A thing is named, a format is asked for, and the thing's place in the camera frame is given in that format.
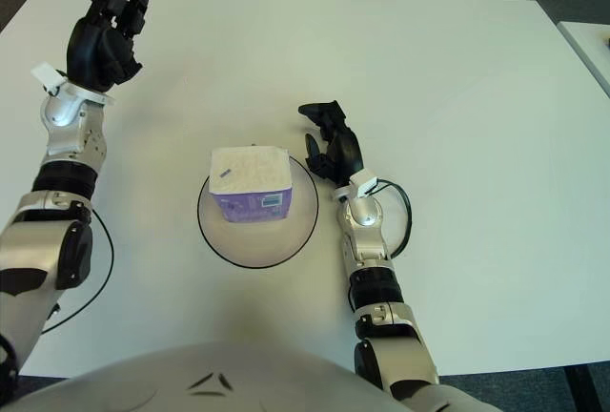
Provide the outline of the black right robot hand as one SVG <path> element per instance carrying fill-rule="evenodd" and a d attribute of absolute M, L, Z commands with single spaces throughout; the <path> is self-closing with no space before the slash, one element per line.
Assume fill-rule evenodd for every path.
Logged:
<path fill-rule="evenodd" d="M 364 165 L 356 134 L 347 126 L 346 115 L 338 102 L 305 104 L 298 107 L 298 112 L 319 128 L 322 140 L 327 143 L 323 153 L 315 138 L 305 134 L 309 170 L 331 180 L 336 187 L 347 186 L 350 177 L 363 170 Z"/>

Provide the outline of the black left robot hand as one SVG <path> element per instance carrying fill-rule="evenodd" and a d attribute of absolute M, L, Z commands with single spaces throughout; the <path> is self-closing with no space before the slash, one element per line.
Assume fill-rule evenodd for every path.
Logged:
<path fill-rule="evenodd" d="M 71 32 L 67 77 L 83 88 L 105 93 L 142 69 L 135 59 L 133 39 L 145 26 L 150 0 L 90 1 Z"/>

